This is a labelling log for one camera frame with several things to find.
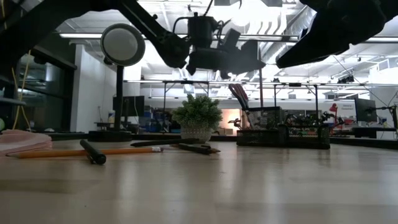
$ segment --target wooden table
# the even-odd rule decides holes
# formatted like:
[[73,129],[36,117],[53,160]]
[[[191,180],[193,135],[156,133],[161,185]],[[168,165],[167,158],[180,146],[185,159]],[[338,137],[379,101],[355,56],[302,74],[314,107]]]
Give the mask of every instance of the wooden table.
[[221,153],[108,156],[104,166],[84,157],[2,157],[0,223],[398,223],[394,151],[211,144]]

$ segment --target window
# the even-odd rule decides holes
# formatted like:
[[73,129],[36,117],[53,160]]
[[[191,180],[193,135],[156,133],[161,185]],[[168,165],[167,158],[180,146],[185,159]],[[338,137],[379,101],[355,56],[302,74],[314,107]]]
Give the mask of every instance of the window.
[[[24,90],[22,97],[26,102],[25,114],[33,130],[43,131],[47,128],[55,131],[63,130],[65,112],[63,99],[29,90]],[[18,121],[19,128],[27,128],[22,111],[19,112]]]
[[[22,92],[24,77],[25,87]],[[21,58],[18,79],[18,92],[22,93],[22,100],[27,104],[24,110],[31,128],[36,131],[44,131],[47,128],[69,131],[73,72],[61,69],[41,58],[24,55]],[[19,112],[17,127],[28,128],[22,111]]]

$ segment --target pink cloth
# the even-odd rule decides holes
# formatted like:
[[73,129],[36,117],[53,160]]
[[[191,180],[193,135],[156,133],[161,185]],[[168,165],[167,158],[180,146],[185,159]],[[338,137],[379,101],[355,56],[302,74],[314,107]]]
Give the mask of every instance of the pink cloth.
[[20,130],[5,130],[0,135],[0,156],[13,152],[52,149],[51,137]]

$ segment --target round lamp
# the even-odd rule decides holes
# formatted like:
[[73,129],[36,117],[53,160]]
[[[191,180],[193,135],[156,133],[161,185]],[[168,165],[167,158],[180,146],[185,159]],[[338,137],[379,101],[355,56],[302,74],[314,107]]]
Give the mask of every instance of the round lamp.
[[136,28],[127,24],[114,24],[103,32],[101,49],[114,64],[131,66],[144,56],[145,41]]

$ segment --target red object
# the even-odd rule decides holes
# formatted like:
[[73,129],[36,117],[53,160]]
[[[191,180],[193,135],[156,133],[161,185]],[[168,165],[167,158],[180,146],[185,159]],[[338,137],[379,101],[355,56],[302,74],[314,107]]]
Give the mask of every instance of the red object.
[[337,110],[338,110],[338,107],[337,107],[336,103],[333,103],[333,105],[329,108],[329,111],[335,112],[335,125],[330,130],[331,134],[334,134],[334,128],[338,127]]
[[338,109],[337,104],[334,103],[334,104],[331,106],[331,108],[330,108],[329,110],[330,110],[331,112],[335,112],[335,113],[337,114],[337,109]]

